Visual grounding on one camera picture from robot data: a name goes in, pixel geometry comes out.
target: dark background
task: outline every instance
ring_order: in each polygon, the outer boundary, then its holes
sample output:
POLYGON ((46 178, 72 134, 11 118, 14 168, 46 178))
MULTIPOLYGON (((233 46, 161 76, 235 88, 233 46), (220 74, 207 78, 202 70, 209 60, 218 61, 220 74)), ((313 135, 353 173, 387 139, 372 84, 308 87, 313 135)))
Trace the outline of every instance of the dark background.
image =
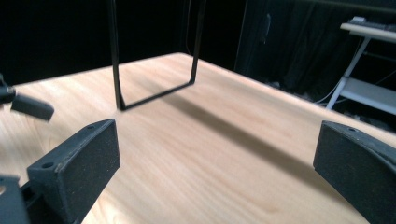
MULTIPOLYGON (((7 84, 111 65, 106 1, 1 1, 0 73, 7 84)), ((117 0, 120 60, 193 50, 198 1, 190 16, 189 3, 117 0)), ((202 59, 233 69, 244 7, 245 0, 207 1, 202 59)))
MULTIPOLYGON (((192 53, 198 4, 117 0, 120 61, 192 53)), ((315 102, 361 42, 339 29, 354 16, 396 23, 396 0, 207 0, 200 58, 315 102)), ((396 59, 395 44, 372 41, 367 50, 396 59)), ((107 0, 0 1, 0 73, 9 85, 109 65, 107 0)), ((352 76, 374 83, 395 69, 363 56, 352 76)), ((396 76, 381 85, 396 90, 396 76)), ((395 116, 351 101, 334 109, 396 126, 395 116)))

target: black wire stand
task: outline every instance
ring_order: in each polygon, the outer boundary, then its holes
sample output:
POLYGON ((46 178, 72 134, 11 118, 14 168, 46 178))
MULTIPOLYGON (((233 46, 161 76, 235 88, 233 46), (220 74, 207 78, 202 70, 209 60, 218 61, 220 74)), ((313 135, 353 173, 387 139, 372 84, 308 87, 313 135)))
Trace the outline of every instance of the black wire stand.
POLYGON ((111 62, 113 66, 113 79, 114 79, 114 89, 116 93, 116 103, 117 109, 121 111, 125 111, 136 106, 145 104, 172 92, 181 90, 190 85, 193 85, 196 78, 197 66, 198 66, 198 57, 199 51, 201 47, 201 36, 204 27, 204 15, 205 15, 205 5, 206 0, 201 0, 199 10, 198 10, 198 20, 197 20, 197 28, 196 28, 196 37, 195 37, 195 46, 194 53, 192 59, 192 68, 191 68, 191 76, 190 80, 182 84, 180 86, 176 86, 170 90, 162 91, 160 93, 156 93, 150 97, 144 98, 142 100, 136 101, 129 105, 125 104, 125 101, 122 97, 122 91, 120 88, 120 71, 119 71, 119 41, 118 41, 118 30, 117 30, 117 10, 116 10, 116 0, 108 0, 108 17, 109 17, 109 28, 110 28, 110 44, 111 44, 111 62))

